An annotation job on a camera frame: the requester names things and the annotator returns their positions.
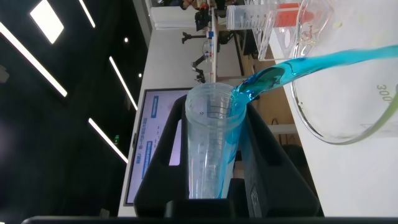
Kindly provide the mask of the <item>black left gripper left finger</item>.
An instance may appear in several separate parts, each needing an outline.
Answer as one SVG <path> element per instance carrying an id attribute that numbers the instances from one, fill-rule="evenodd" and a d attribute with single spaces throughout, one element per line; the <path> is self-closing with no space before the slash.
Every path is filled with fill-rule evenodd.
<path id="1" fill-rule="evenodd" d="M 165 124 L 149 168 L 134 199 L 138 217 L 163 217 L 171 201 L 188 199 L 188 134 L 184 95 L 178 98 Z M 169 164 L 178 123 L 181 124 L 180 162 Z"/>

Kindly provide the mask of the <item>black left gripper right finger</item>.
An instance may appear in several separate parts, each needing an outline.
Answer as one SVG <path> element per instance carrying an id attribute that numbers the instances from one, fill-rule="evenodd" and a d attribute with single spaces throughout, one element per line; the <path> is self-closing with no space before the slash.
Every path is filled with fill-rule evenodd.
<path id="1" fill-rule="evenodd" d="M 237 217 L 315 217 L 320 202 L 253 106 L 246 107 L 229 201 Z"/>

